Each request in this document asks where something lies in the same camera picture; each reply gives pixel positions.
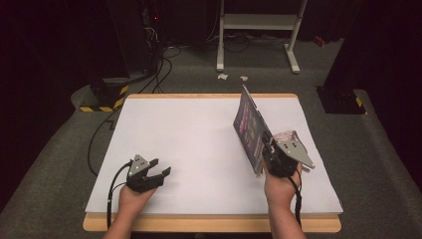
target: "dark curtain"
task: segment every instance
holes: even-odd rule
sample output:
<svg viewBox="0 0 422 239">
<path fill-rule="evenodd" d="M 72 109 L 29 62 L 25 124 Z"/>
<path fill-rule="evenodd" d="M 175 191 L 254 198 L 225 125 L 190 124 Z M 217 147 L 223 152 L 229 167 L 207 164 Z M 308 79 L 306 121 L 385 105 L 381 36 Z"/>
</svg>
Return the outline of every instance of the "dark curtain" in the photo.
<svg viewBox="0 0 422 239">
<path fill-rule="evenodd" d="M 362 0 L 309 0 L 298 39 L 310 41 L 314 36 L 326 42 L 346 38 Z"/>
</svg>

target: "book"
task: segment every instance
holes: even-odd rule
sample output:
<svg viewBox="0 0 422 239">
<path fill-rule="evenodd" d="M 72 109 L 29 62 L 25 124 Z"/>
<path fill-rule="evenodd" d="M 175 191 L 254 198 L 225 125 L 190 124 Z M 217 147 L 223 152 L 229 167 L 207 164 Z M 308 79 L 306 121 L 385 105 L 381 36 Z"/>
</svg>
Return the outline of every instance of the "book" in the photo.
<svg viewBox="0 0 422 239">
<path fill-rule="evenodd" d="M 242 88 L 239 109 L 233 127 L 242 142 L 255 174 L 260 175 L 263 169 L 264 144 L 262 137 L 265 133 L 269 135 L 271 133 L 245 85 Z"/>
</svg>

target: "table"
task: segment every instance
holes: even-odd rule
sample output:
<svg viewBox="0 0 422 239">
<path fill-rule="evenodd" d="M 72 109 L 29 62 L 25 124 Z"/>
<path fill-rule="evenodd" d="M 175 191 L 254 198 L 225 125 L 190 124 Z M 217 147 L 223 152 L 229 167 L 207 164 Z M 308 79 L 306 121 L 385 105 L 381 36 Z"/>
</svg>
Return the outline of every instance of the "table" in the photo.
<svg viewBox="0 0 422 239">
<path fill-rule="evenodd" d="M 297 97 L 292 94 L 252 94 L 252 97 L 254 100 L 259 99 L 292 99 L 295 101 Z M 204 99 L 204 100 L 224 100 L 228 99 L 231 102 L 240 100 L 240 94 L 162 94 L 162 95 L 130 95 L 127 100 L 129 100 L 131 103 L 137 100 L 142 99 L 157 99 L 157 100 L 167 100 L 167 103 L 169 103 L 168 100 L 172 99 L 178 99 L 178 100 L 186 100 L 189 102 L 189 99 L 197 100 L 197 99 Z M 105 156 L 105 162 L 102 166 L 102 169 L 99 174 L 98 183 L 104 184 L 105 187 L 109 187 L 109 184 L 106 180 L 113 177 L 113 175 L 107 175 L 109 174 L 109 171 L 107 167 L 110 164 L 115 163 L 114 161 L 110 160 L 111 158 L 115 158 L 114 151 L 116 149 L 115 145 L 116 142 L 114 139 L 121 140 L 122 138 L 129 138 L 130 135 L 125 135 L 124 137 L 122 135 L 118 135 L 120 132 L 122 132 L 122 128 L 125 127 L 125 125 L 128 123 L 127 119 L 136 119 L 139 120 L 139 118 L 135 117 L 132 114 L 135 114 L 134 112 L 128 112 L 130 109 L 129 106 L 127 106 L 127 100 L 124 103 L 122 112 L 120 114 L 120 119 L 117 123 L 117 126 L 114 131 L 113 138 L 111 139 L 110 146 L 107 151 L 107 155 Z M 234 120 L 234 116 L 229 116 L 229 119 Z M 154 140 L 153 137 L 149 137 L 148 141 Z M 125 151 L 119 150 L 118 153 L 125 154 Z M 147 160 L 151 160 L 152 158 L 149 158 L 148 156 L 143 155 Z M 163 167 L 168 166 L 165 161 L 165 155 L 159 156 L 160 163 L 162 163 Z M 243 173 L 243 171 L 247 171 L 248 168 L 252 170 L 251 166 L 248 165 L 249 161 L 246 164 L 239 165 L 239 172 L 240 174 Z M 176 168 L 174 167 L 174 162 L 172 166 L 172 170 L 174 171 L 174 174 L 177 173 Z M 163 191 L 169 191 L 171 190 L 172 185 L 174 185 L 174 182 L 170 181 L 171 176 L 175 176 L 170 174 L 169 177 L 165 179 L 163 189 L 157 190 L 156 193 L 163 192 Z M 96 194 L 96 188 L 93 190 L 93 196 Z M 155 201 L 152 204 L 159 204 L 159 198 L 163 197 L 165 198 L 166 195 L 157 195 L 155 198 L 157 201 Z M 177 200 L 177 195 L 172 195 L 172 198 L 175 198 Z M 92 202 L 90 199 L 88 208 L 93 208 L 97 205 L 97 202 Z M 268 215 L 266 213 L 263 213 L 263 211 L 257 212 L 251 212 L 247 214 L 236 214 L 236 211 L 230 211 L 228 214 L 224 213 L 216 213 L 212 214 L 209 211 L 204 214 L 195 214 L 195 211 L 188 211 L 187 214 L 181 214 L 180 212 L 175 212 L 174 214 L 163 214 L 162 212 L 158 210 L 158 213 L 150 213 L 153 211 L 156 211 L 157 209 L 146 208 L 144 209 L 144 212 L 139 215 L 137 220 L 134 223 L 133 231 L 148 231 L 148 232 L 270 232 L 270 225 L 268 220 Z M 302 224 L 303 229 L 305 232 L 324 232 L 324 233 L 333 233 L 337 232 L 341 228 L 340 221 L 338 219 L 338 213 L 328 212 L 328 213 L 305 213 L 302 215 Z M 98 211 L 95 212 L 95 209 L 91 209 L 91 211 L 87 211 L 87 215 L 84 221 L 84 228 L 87 231 L 106 231 L 106 213 L 104 211 Z"/>
</svg>

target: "person's right hand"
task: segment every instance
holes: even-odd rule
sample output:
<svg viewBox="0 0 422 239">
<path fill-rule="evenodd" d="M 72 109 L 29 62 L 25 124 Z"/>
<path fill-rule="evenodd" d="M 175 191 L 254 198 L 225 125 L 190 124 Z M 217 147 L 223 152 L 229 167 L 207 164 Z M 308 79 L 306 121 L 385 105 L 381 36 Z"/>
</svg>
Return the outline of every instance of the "person's right hand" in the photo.
<svg viewBox="0 0 422 239">
<path fill-rule="evenodd" d="M 295 196 L 295 188 L 288 178 L 279 178 L 268 171 L 265 163 L 265 194 L 267 196 L 271 232 L 274 239 L 306 238 L 301 225 L 296 220 L 290 206 Z M 298 164 L 298 171 L 292 176 L 292 180 L 299 187 L 301 178 L 298 172 L 302 171 L 302 164 Z"/>
</svg>

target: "hand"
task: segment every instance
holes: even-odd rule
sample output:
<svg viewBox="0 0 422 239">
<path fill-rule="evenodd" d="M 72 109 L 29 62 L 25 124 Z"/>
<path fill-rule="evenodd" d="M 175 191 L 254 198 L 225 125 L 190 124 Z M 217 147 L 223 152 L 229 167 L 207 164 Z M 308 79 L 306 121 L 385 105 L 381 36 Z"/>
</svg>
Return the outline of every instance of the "hand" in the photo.
<svg viewBox="0 0 422 239">
<path fill-rule="evenodd" d="M 265 161 L 263 164 L 266 175 L 265 194 L 267 196 L 273 238 L 306 238 L 305 233 L 302 231 L 300 224 L 290 209 L 292 199 L 296 193 L 295 188 L 286 177 L 279 178 L 272 175 L 268 171 Z M 299 163 L 298 171 L 292 176 L 292 180 L 298 187 L 301 185 L 298 172 L 301 171 L 302 165 Z"/>
<path fill-rule="evenodd" d="M 131 190 L 126 185 L 121 188 L 118 199 L 118 213 L 105 233 L 104 238 L 128 239 L 130 238 L 131 227 L 149 198 L 154 194 L 156 188 L 139 193 Z"/>
<path fill-rule="evenodd" d="M 263 164 L 266 175 L 265 194 L 267 196 L 269 206 L 290 208 L 292 199 L 296 193 L 292 183 L 286 177 L 280 178 L 271 174 L 264 160 Z M 298 187 L 301 186 L 301 178 L 298 174 L 298 172 L 301 171 L 302 164 L 298 163 L 298 171 L 296 171 L 292 176 L 292 180 Z"/>
<path fill-rule="evenodd" d="M 124 212 L 137 216 L 155 191 L 156 188 L 139 193 L 125 185 L 120 190 L 118 213 Z"/>
</svg>

